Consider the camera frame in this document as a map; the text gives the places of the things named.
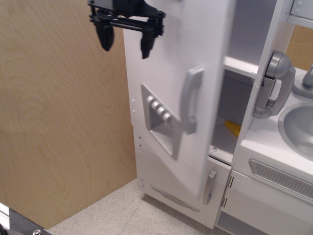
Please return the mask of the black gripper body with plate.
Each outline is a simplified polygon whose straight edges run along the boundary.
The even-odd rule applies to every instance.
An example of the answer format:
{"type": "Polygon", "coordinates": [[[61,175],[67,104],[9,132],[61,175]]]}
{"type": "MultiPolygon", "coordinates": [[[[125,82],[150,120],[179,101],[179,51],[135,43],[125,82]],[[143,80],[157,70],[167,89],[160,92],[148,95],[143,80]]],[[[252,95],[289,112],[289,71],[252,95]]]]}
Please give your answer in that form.
{"type": "Polygon", "coordinates": [[[151,30],[162,36],[165,13],[144,0],[89,0],[90,21],[104,27],[119,27],[140,32],[151,30]]]}

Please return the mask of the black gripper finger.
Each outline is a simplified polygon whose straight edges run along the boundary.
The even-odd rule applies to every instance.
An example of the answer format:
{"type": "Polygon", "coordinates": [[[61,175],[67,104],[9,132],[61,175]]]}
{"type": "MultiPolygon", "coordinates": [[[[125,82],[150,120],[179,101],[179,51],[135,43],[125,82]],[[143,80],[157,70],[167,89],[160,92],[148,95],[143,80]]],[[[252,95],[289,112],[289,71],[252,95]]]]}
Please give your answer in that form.
{"type": "Polygon", "coordinates": [[[155,42],[155,31],[151,28],[147,28],[142,33],[142,39],[140,42],[142,59],[149,57],[150,51],[153,48],[155,42]]]}
{"type": "Polygon", "coordinates": [[[109,51],[114,42],[113,27],[110,25],[103,24],[101,22],[97,22],[95,27],[102,48],[105,51],[109,51]]]}

